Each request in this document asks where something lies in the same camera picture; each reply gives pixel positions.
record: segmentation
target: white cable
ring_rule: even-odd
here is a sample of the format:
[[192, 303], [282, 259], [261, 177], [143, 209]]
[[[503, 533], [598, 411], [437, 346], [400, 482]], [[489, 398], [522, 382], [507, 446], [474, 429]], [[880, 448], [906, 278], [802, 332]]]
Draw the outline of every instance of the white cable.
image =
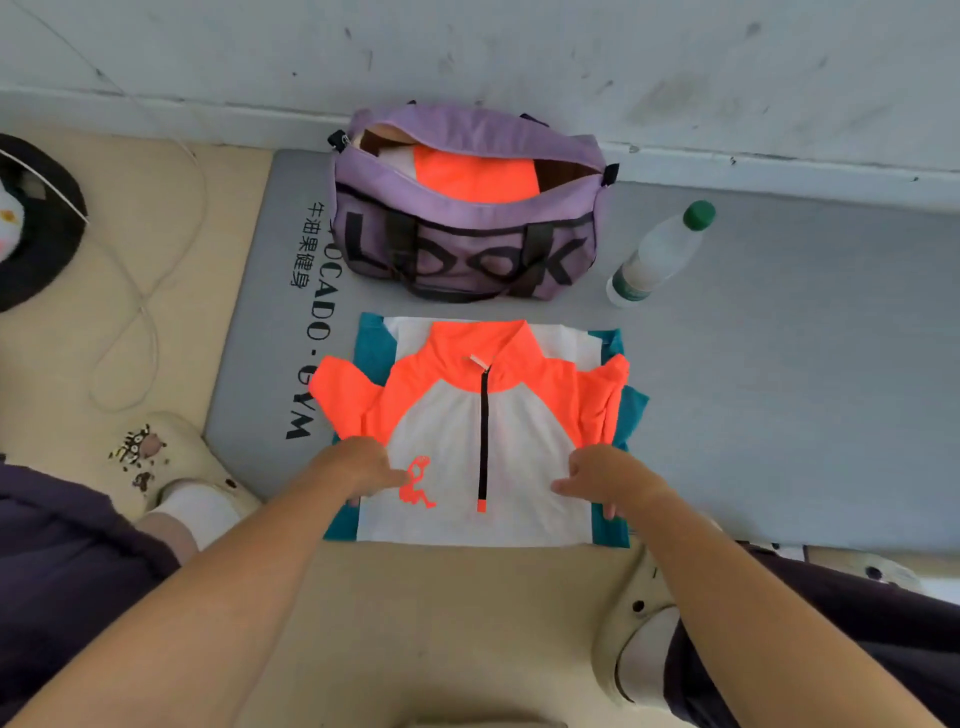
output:
[[[106, 73], [101, 71], [76, 46], [74, 46], [73, 43], [71, 43], [66, 37], [64, 37], [56, 28], [50, 25], [46, 20], [44, 20], [39, 15], [37, 15], [35, 12], [23, 7], [20, 4], [19, 0], [10, 0], [10, 2], [12, 5], [19, 8], [21, 12], [30, 16], [34, 21], [42, 25], [50, 33], [56, 36], [60, 40], [60, 42], [62, 42], [71, 51], [73, 51], [73, 53], [81, 61], [83, 61], [87, 66], [90, 67], [91, 70], [94, 71], [94, 73], [96, 73], [97, 78], [100, 78], [106, 81], [108, 84], [112, 85], [125, 99], [133, 102], [133, 104], [137, 106], [140, 112], [143, 113], [147, 117], [147, 119], [151, 123], [153, 123], [154, 126], [161, 133], [163, 133], [170, 141], [173, 141], [175, 144], [177, 144], [177, 146], [179, 146], [183, 150], [183, 153], [189, 157], [190, 161], [193, 163], [193, 165], [197, 168], [197, 171], [200, 173], [201, 186], [202, 186], [201, 209], [200, 209], [200, 216], [198, 217], [198, 220], [197, 220], [197, 224], [194, 226], [193, 230], [190, 232], [190, 236], [189, 238], [187, 238], [186, 245], [184, 245], [183, 248], [180, 250], [180, 253], [174, 259], [173, 263], [167, 267], [167, 269], [163, 272], [163, 275], [161, 275], [156, 280], [154, 285], [151, 286], [150, 290], [148, 290], [146, 294], [140, 291], [140, 288], [136, 284], [136, 281], [133, 279], [133, 276], [131, 275], [130, 270], [124, 264], [123, 260], [120, 258], [120, 255], [116, 252], [113, 246], [109, 245], [106, 242], [94, 240], [94, 243], [98, 245], [101, 248], [101, 250], [104, 251], [104, 253], [107, 254], [107, 257], [116, 266], [117, 270], [120, 271], [120, 275], [123, 276], [124, 280], [127, 282], [128, 286], [130, 287], [131, 292], [133, 293], [133, 299], [136, 303], [136, 312], [124, 323], [123, 327], [119, 329], [116, 335], [112, 339], [110, 339], [107, 346], [103, 349], [103, 351], [97, 357], [96, 362], [94, 362], [93, 368], [90, 370], [90, 385], [87, 388], [87, 396], [89, 397], [93, 406], [95, 406], [101, 412], [107, 412], [109, 414], [123, 412], [125, 410], [136, 407], [138, 404], [142, 403], [145, 399], [147, 399], [147, 396], [153, 390], [154, 384], [156, 383], [156, 377], [157, 377], [157, 374], [159, 373], [160, 339], [159, 339], [159, 333], [157, 332], [157, 329], [156, 329], [156, 321], [154, 321], [153, 315], [150, 313], [150, 310], [147, 308], [147, 303], [150, 301], [150, 299], [153, 297], [154, 293], [159, 289], [159, 287], [163, 285], [163, 283], [165, 283], [166, 280], [169, 279], [170, 276], [172, 276], [173, 273], [177, 270], [177, 268], [180, 266], [180, 263], [183, 261], [186, 255], [193, 249], [194, 244], [197, 242], [197, 238], [200, 236], [200, 230], [203, 227], [204, 222], [206, 221], [207, 209], [209, 205], [209, 190], [208, 190], [206, 172], [204, 168], [201, 166], [200, 161], [197, 159], [197, 156], [193, 152], [191, 152], [189, 147], [187, 147], [186, 144], [184, 144], [179, 138], [177, 138], [174, 134], [169, 133], [169, 131], [164, 128], [164, 125], [156, 119], [156, 117], [154, 116], [153, 112], [149, 109], [149, 107], [147, 107], [143, 102], [141, 102], [135, 96], [131, 96], [129, 93], [127, 93], [127, 91], [122, 86], [116, 83]], [[2, 154], [4, 157], [12, 159], [13, 161], [20, 164], [24, 169], [36, 175], [36, 177], [41, 182], [46, 184], [51, 190], [53, 190], [70, 207], [70, 209], [76, 212], [77, 215], [79, 215], [80, 218], [88, 226], [90, 225], [89, 218], [86, 215], [84, 215], [82, 212], [80, 212], [76, 208], [76, 206], [74, 206], [74, 204], [67, 199], [66, 195], [64, 195], [53, 184], [51, 184], [49, 180], [43, 177], [43, 175], [39, 174], [36, 169], [32, 168], [30, 165], [25, 163], [22, 159], [18, 159], [14, 157], [12, 154], [9, 154], [3, 151], [2, 149], [0, 149], [0, 154]], [[127, 332], [127, 329], [130, 328], [131, 324], [134, 321], [136, 321], [138, 318], [143, 320], [143, 325], [147, 329], [147, 334], [150, 337], [150, 378], [147, 381], [147, 385], [143, 389], [143, 392], [135, 400], [127, 404], [124, 404], [123, 406], [120, 406], [120, 407], [109, 407], [103, 404], [101, 400], [97, 397], [96, 393], [93, 391], [93, 381], [92, 381], [93, 376], [97, 373], [97, 370], [100, 369], [100, 365], [103, 364], [108, 354], [111, 351], [113, 351], [113, 348], [120, 341], [121, 337]]]

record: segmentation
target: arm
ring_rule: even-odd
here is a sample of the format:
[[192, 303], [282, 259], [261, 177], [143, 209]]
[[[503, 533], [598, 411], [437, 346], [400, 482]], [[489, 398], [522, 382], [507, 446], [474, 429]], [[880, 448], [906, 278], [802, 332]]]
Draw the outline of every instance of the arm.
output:
[[324, 450], [283, 495], [103, 632], [10, 728], [232, 724], [337, 510], [406, 478], [372, 438]]
[[744, 728], [934, 728], [866, 652], [694, 511], [606, 445], [575, 451], [557, 493], [607, 504], [650, 549], [710, 677]]

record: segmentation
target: orange collar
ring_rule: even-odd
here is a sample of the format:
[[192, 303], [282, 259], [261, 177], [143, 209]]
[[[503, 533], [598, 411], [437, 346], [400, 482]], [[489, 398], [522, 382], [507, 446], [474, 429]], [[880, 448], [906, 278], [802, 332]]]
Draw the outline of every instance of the orange collar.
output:
[[545, 357], [525, 321], [437, 321], [417, 357], [422, 366], [469, 392], [480, 391], [484, 366], [490, 369], [488, 392], [502, 392], [522, 382]]

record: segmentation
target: person's left hand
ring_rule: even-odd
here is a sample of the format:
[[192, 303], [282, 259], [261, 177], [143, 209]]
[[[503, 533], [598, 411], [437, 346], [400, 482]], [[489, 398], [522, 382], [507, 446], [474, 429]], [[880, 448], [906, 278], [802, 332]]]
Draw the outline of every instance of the person's left hand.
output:
[[351, 503], [386, 488], [399, 488], [410, 475], [393, 470], [387, 449], [373, 437], [348, 437], [321, 450], [301, 474], [307, 482], [342, 487]]

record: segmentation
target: white sock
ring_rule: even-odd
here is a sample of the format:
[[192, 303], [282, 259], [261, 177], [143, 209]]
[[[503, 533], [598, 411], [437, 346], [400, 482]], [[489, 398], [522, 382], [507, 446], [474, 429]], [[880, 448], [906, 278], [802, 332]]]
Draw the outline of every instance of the white sock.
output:
[[182, 480], [171, 486], [152, 513], [165, 513], [185, 525], [200, 551], [240, 522], [229, 498], [202, 480]]
[[680, 610], [669, 607], [653, 615], [623, 648], [616, 675], [623, 693], [638, 705], [669, 710], [663, 697], [663, 669]]

